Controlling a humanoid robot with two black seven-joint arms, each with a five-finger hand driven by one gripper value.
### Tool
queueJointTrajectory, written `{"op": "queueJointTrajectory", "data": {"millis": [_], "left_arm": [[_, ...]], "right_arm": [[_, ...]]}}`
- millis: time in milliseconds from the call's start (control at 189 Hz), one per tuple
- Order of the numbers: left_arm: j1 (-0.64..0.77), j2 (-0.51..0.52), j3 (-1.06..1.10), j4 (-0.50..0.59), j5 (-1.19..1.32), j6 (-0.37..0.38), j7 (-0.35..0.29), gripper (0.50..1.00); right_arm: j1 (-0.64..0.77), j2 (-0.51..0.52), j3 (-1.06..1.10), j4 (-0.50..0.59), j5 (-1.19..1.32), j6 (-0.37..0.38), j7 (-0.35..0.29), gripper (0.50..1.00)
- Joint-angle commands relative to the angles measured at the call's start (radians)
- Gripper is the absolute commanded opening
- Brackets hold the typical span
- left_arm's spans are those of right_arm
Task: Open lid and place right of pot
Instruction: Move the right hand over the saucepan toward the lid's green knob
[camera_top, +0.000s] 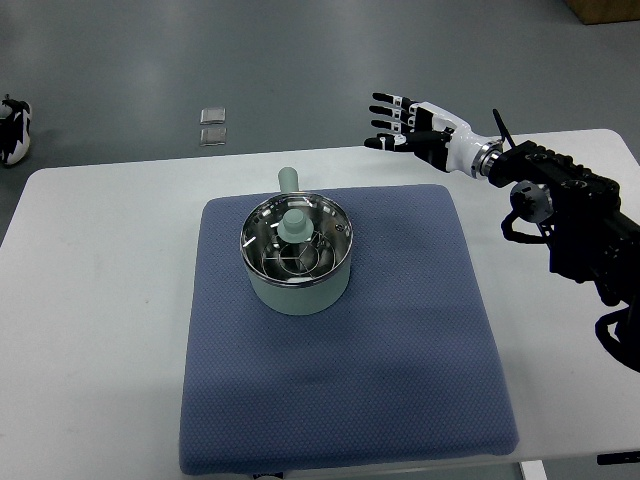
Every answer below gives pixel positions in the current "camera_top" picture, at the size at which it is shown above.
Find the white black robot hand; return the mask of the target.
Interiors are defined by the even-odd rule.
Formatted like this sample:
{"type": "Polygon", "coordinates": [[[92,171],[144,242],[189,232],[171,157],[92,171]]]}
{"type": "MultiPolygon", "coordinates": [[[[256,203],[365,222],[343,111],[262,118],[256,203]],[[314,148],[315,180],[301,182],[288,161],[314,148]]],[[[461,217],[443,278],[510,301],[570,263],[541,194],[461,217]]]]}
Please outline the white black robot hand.
{"type": "Polygon", "coordinates": [[[378,117],[371,125],[379,132],[364,141],[367,148],[412,153],[440,171],[475,179],[486,177],[502,152],[500,141],[474,133],[465,120],[432,103],[380,92],[372,98],[369,111],[378,117]]]}

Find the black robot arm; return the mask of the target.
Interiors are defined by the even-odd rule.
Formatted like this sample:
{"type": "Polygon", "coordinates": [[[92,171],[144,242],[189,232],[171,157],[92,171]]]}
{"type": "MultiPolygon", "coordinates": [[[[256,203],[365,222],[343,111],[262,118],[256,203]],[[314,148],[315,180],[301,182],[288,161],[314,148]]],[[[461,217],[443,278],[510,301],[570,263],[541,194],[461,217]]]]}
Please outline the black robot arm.
{"type": "Polygon", "coordinates": [[[492,185],[512,188],[503,237],[546,245],[551,272],[593,283],[607,306],[624,303],[596,322],[595,335],[616,361],[638,370],[639,226],[620,210],[619,184],[570,156],[513,142],[501,116],[494,119],[510,148],[491,156],[482,172],[492,185]]]}

